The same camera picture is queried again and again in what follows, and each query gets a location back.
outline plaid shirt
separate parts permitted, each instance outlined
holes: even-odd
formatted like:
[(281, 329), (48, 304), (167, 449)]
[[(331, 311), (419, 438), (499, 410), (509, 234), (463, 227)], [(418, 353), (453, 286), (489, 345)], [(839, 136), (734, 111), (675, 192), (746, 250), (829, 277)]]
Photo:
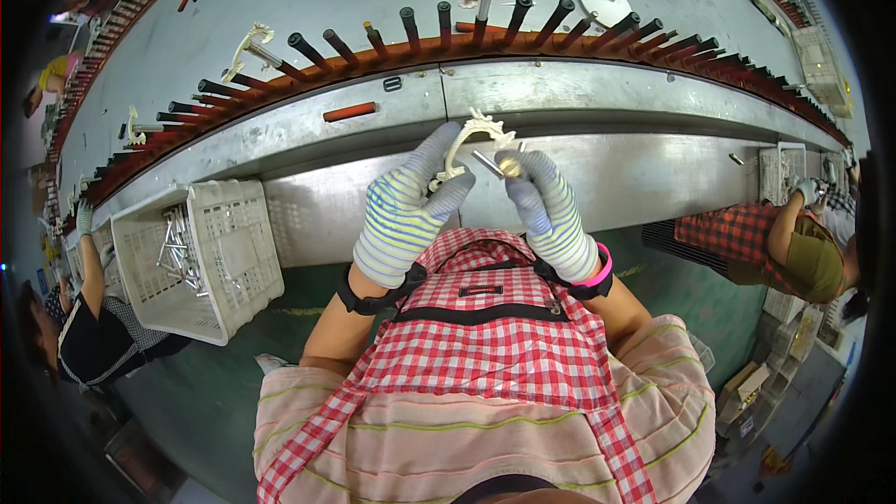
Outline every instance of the plaid shirt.
[(765, 239), (780, 211), (781, 207), (771, 204), (752, 203), (676, 218), (675, 239), (716, 253), (723, 259), (756, 265), (784, 288), (784, 294), (799, 296), (772, 263), (765, 247)]
[(400, 313), (518, 304), (547, 309), (561, 320), (497, 317), (475, 326), (425, 318), (384, 322), (341, 389), (264, 473), (259, 502), (277, 502), (366, 396), (396, 392), (466, 394), (581, 412), (607, 457), (622, 502), (655, 502), (611, 381), (603, 321), (565, 288), (538, 277), (533, 259), (526, 242), (506, 231), (461, 228), (438, 236), (418, 259), (429, 279), (399, 305)]

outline metal rods in basket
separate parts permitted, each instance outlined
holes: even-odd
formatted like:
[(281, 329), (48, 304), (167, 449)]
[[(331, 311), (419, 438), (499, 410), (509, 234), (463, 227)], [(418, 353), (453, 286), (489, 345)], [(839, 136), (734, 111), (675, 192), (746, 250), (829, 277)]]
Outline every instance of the metal rods in basket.
[(168, 229), (159, 249), (156, 266), (164, 268), (169, 278), (183, 281), (187, 288), (196, 293), (197, 298), (208, 296), (209, 292), (199, 273), (199, 263), (191, 253), (186, 203), (170, 207), (162, 215), (168, 220)]

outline pink wristband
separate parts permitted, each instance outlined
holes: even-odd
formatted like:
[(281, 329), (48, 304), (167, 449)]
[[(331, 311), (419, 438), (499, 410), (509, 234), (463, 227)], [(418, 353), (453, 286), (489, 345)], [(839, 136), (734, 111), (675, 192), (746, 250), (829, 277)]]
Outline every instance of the pink wristband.
[(610, 270), (613, 268), (613, 258), (610, 256), (610, 250), (607, 249), (606, 245), (600, 243), (599, 241), (595, 241), (595, 243), (598, 244), (598, 251), (602, 251), (607, 254), (607, 263), (603, 265), (597, 276), (584, 283), (571, 283), (573, 286), (596, 286), (604, 282), (604, 279), (609, 276)]

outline white disc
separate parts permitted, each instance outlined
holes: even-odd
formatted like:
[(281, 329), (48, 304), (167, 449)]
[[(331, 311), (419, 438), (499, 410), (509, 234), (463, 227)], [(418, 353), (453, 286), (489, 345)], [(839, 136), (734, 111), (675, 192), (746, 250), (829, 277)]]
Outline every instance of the white disc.
[(580, 0), (586, 12), (597, 12), (598, 21), (607, 27), (615, 26), (632, 11), (628, 0)]

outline yellow shirt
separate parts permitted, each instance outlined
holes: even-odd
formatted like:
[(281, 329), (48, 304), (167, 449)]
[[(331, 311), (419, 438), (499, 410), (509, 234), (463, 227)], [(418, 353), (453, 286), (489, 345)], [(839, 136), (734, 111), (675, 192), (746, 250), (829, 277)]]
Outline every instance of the yellow shirt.
[(47, 90), (47, 80), (50, 78), (51, 74), (55, 74), (60, 77), (65, 76), (65, 72), (68, 70), (68, 53), (64, 55), (60, 55), (53, 59), (45, 69), (40, 73), (40, 79), (38, 80), (38, 86), (43, 91)]

